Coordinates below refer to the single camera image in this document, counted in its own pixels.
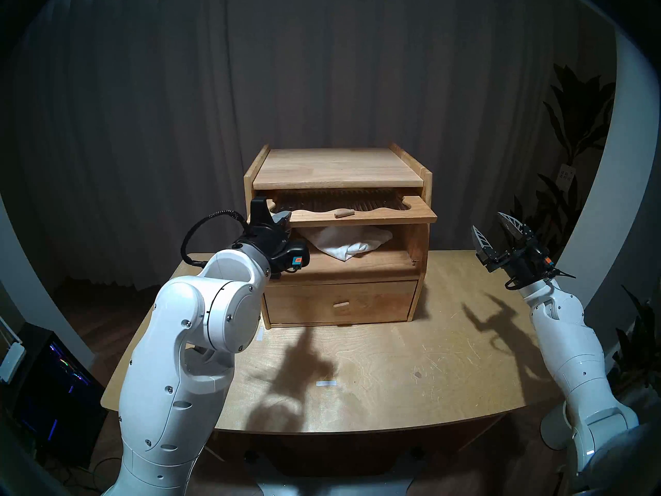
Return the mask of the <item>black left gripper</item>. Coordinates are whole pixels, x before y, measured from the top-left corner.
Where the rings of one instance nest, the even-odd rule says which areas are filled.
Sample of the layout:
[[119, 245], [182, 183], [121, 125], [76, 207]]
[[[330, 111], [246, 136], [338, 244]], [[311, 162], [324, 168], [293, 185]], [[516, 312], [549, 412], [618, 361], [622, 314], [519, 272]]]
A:
[[280, 278], [293, 266], [289, 224], [292, 212], [274, 212], [274, 208], [275, 203], [264, 196], [250, 201], [250, 234], [239, 237], [237, 249], [243, 249], [244, 245], [256, 249], [268, 261], [270, 278]]

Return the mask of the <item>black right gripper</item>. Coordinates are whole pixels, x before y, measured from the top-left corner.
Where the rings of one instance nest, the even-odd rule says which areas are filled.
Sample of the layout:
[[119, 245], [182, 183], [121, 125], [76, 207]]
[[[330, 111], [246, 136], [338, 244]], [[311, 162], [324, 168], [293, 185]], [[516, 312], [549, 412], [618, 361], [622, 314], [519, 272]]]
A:
[[505, 235], [508, 257], [500, 256], [489, 243], [488, 239], [474, 226], [471, 228], [471, 238], [477, 259], [489, 273], [502, 268], [510, 277], [505, 283], [506, 289], [522, 289], [541, 280], [537, 266], [531, 260], [526, 249], [537, 254], [543, 254], [543, 246], [539, 243], [533, 230], [525, 223], [503, 212], [498, 213], [498, 220]]

